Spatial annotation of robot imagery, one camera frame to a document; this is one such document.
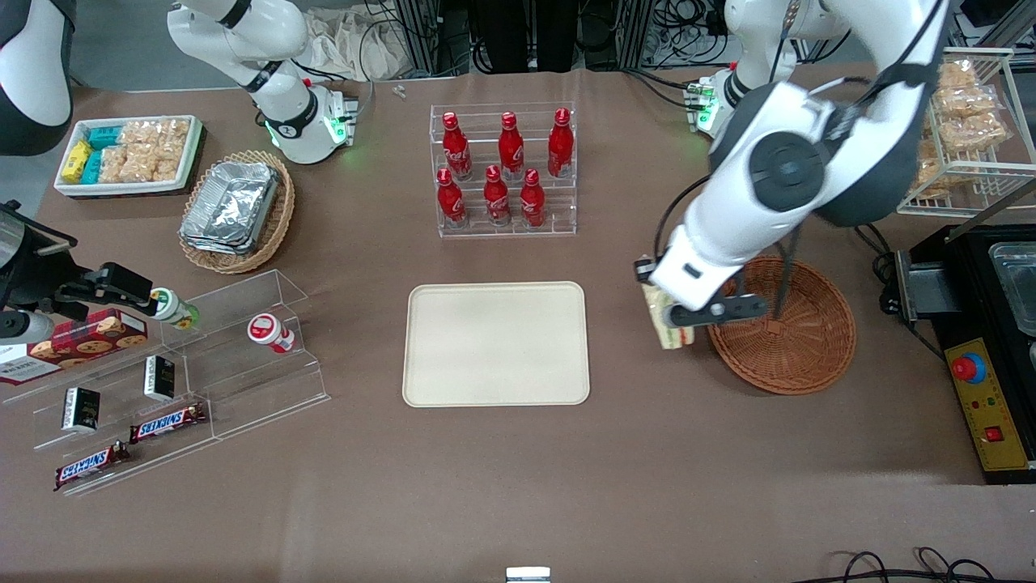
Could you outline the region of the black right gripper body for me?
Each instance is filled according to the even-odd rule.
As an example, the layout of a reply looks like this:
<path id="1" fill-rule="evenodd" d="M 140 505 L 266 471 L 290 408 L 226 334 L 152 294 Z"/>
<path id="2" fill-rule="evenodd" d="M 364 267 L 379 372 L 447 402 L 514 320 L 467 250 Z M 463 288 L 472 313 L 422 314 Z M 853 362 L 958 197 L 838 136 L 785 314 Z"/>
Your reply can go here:
<path id="1" fill-rule="evenodd" d="M 62 289 L 89 272 L 70 254 L 79 241 L 19 213 L 21 204 L 2 204 L 2 302 L 26 313 L 85 318 L 89 308 Z"/>

